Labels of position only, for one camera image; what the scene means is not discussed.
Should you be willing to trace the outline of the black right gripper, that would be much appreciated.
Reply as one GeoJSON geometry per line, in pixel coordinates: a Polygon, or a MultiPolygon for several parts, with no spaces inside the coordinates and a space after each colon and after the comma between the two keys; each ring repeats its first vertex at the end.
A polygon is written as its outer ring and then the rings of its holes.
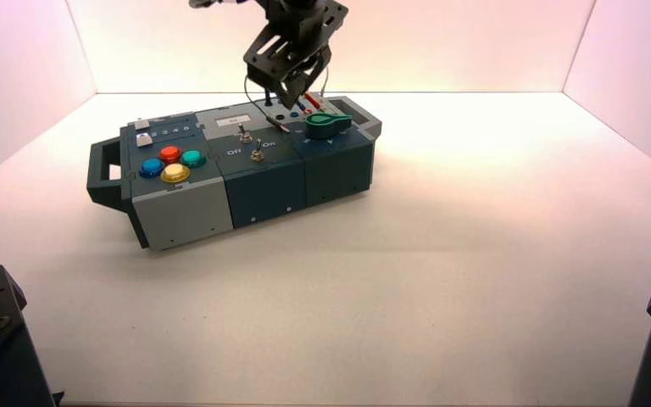
{"type": "Polygon", "coordinates": [[[248,78],[292,108],[331,61],[329,41],[348,15],[338,1],[258,1],[266,26],[243,56],[248,78]]]}

